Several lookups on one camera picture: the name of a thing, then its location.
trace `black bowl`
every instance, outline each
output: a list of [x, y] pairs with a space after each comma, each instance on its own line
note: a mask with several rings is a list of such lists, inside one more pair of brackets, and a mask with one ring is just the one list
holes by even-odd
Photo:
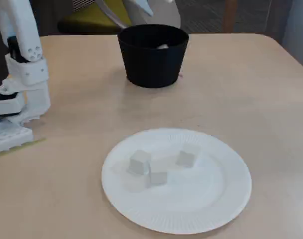
[[[118, 41], [133, 84], [160, 88], [177, 81], [189, 41], [186, 32], [168, 25], [137, 25], [120, 32]], [[169, 48], [158, 49], [164, 44]]]

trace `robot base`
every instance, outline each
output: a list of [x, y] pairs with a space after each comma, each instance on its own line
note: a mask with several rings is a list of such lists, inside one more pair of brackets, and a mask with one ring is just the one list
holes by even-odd
[[7, 120], [0, 122], [0, 152], [33, 142], [33, 132]]

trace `paper plate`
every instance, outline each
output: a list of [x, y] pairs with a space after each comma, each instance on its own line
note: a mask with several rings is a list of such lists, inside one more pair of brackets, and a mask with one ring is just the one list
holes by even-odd
[[[167, 167], [186, 144], [201, 147], [195, 166], [173, 169], [165, 185], [146, 187], [144, 176], [126, 171], [137, 150]], [[124, 217], [170, 234], [202, 233], [230, 222], [245, 208], [252, 187], [249, 169], [235, 151], [212, 136], [184, 129], [143, 131], [120, 142], [104, 162], [102, 185]]]

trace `plate rim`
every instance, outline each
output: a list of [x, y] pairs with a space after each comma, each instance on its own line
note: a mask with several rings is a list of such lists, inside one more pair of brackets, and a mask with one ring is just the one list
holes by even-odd
[[[108, 159], [108, 157], [110, 156], [110, 154], [112, 154], [112, 152], [114, 150], [116, 150], [121, 143], [123, 143], [124, 141], [130, 139], [131, 137], [135, 137], [135, 136], [138, 136], [140, 134], [144, 134], [144, 133], [148, 133], [148, 132], [151, 132], [151, 131], [163, 131], [163, 130], [172, 130], [172, 131], [177, 131], [177, 132], [191, 132], [191, 133], [197, 133], [197, 134], [202, 134], [204, 136], [208, 136], [208, 137], [211, 137], [213, 138], [214, 140], [217, 140], [220, 144], [224, 145], [224, 147], [227, 147], [229, 148], [230, 150], [232, 150], [234, 153], [237, 154], [237, 156], [239, 157], [239, 159], [243, 162], [243, 166], [244, 166], [244, 169], [247, 170], [248, 172], [248, 192], [246, 195], [244, 195], [243, 197], [243, 203], [235, 209], [234, 213], [230, 214], [229, 218], [228, 219], [225, 219], [225, 220], [221, 220], [219, 223], [216, 223], [214, 225], [212, 225], [211, 227], [206, 227], [206, 230], [190, 230], [190, 231], [170, 231], [170, 230], [160, 230], [160, 229], [155, 229], [155, 228], [151, 228], [151, 227], [148, 227], [140, 222], [137, 222], [135, 220], [132, 220], [131, 218], [129, 218], [128, 216], [126, 216], [122, 210], [118, 209], [113, 203], [112, 203], [112, 200], [110, 199], [109, 195], [106, 193], [106, 180], [104, 179], [104, 169], [106, 168], [106, 160]], [[250, 173], [250, 170], [247, 166], [247, 164], [245, 163], [245, 161], [243, 160], [243, 158], [234, 150], [232, 149], [229, 145], [227, 145], [226, 143], [224, 143], [223, 141], [217, 139], [216, 137], [213, 137], [211, 135], [208, 135], [206, 133], [203, 133], [203, 132], [199, 132], [199, 131], [195, 131], [195, 130], [190, 130], [190, 129], [184, 129], [184, 128], [152, 128], [152, 129], [148, 129], [148, 130], [143, 130], [143, 131], [139, 131], [137, 133], [134, 133], [132, 135], [129, 135], [127, 137], [125, 137], [124, 139], [120, 140], [110, 151], [109, 153], [106, 155], [105, 157], [105, 160], [104, 160], [104, 163], [103, 163], [103, 166], [102, 166], [102, 170], [101, 170], [101, 184], [102, 184], [102, 188], [103, 188], [103, 191], [104, 191], [104, 194], [105, 196], [107, 197], [109, 203], [111, 206], [113, 206], [113, 208], [118, 212], [120, 213], [123, 217], [125, 217], [126, 219], [128, 219], [129, 221], [143, 227], [143, 228], [146, 228], [146, 229], [149, 229], [149, 230], [152, 230], [152, 231], [156, 231], [156, 232], [161, 232], [161, 233], [167, 233], [167, 234], [173, 234], [173, 235], [192, 235], [192, 234], [200, 234], [200, 233], [205, 233], [205, 232], [209, 232], [209, 231], [212, 231], [214, 229], [217, 229], [217, 228], [220, 228], [226, 224], [228, 224], [229, 222], [233, 221], [235, 218], [237, 218], [241, 213], [242, 211], [246, 208], [247, 204], [249, 203], [250, 201], [250, 198], [251, 198], [251, 194], [252, 194], [252, 177], [251, 177], [251, 173]]]

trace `small block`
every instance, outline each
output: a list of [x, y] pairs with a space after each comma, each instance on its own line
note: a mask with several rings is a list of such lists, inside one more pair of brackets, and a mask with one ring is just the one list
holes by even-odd
[[168, 172], [165, 169], [154, 167], [153, 164], [151, 164], [149, 178], [151, 186], [164, 185], [168, 182]]
[[168, 49], [169, 46], [167, 44], [159, 46], [157, 49]]
[[183, 149], [181, 150], [177, 165], [186, 167], [186, 168], [192, 168], [195, 165], [195, 162], [197, 160], [197, 157], [199, 156], [201, 149], [198, 146], [186, 144], [184, 145]]
[[149, 171], [149, 162], [152, 159], [150, 153], [138, 150], [130, 157], [128, 171], [136, 175], [144, 175]]

